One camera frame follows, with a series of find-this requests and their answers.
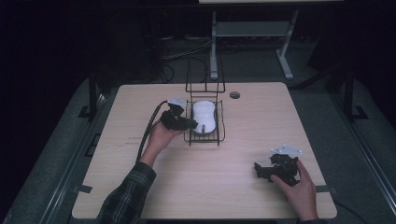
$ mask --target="flannel shirt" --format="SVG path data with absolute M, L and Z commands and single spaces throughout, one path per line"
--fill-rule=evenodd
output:
M 150 166 L 137 162 L 121 185 L 107 196 L 95 223 L 137 223 L 156 176 Z

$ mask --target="person's left hand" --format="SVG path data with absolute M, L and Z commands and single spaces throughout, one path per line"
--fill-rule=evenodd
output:
M 152 167 L 158 154 L 169 145 L 174 137 L 183 132 L 168 130 L 159 120 L 155 122 L 149 134 L 148 145 L 140 161 Z
M 158 120 L 153 124 L 149 134 L 147 148 L 160 152 L 169 145 L 174 137 L 182 133 L 183 131 L 166 129 L 163 123 Z

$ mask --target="wooden table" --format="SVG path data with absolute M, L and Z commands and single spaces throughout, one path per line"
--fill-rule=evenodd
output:
M 79 193 L 73 217 L 96 218 L 106 196 L 134 166 L 155 107 L 166 99 L 189 100 L 184 88 L 181 84 L 120 87 L 83 182 L 92 191 Z M 241 97 L 232 99 L 231 91 L 238 91 Z M 304 155 L 299 158 L 315 184 L 326 184 L 283 83 L 227 83 L 219 101 L 223 104 L 224 141 L 219 146 L 189 146 L 183 135 L 174 139 L 154 164 L 158 176 L 148 193 L 142 218 L 296 217 L 276 185 L 258 178 L 253 168 L 254 162 L 270 167 L 270 149 L 284 144 L 301 149 Z M 318 215 L 336 216 L 329 192 L 318 193 Z

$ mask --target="person's right hand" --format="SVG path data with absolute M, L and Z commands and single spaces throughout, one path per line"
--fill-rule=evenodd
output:
M 291 207 L 297 213 L 300 221 L 318 219 L 317 213 L 317 191 L 314 183 L 300 161 L 297 161 L 297 168 L 300 173 L 300 182 L 291 187 L 276 175 L 271 175 L 271 179 L 285 193 Z

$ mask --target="white object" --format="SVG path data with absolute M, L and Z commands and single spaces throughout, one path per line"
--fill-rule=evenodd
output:
M 213 133 L 216 129 L 215 104 L 211 101 L 198 101 L 192 106 L 193 119 L 198 125 L 194 129 L 196 133 Z
M 283 145 L 282 147 L 279 148 L 271 148 L 271 151 L 277 154 L 282 154 L 282 155 L 303 155 L 303 152 L 300 149 L 295 149 L 292 147 L 288 147 L 286 145 Z
M 184 102 L 181 98 L 170 99 L 167 102 L 172 105 L 180 105 L 183 108 L 185 108 L 187 105 L 186 102 Z

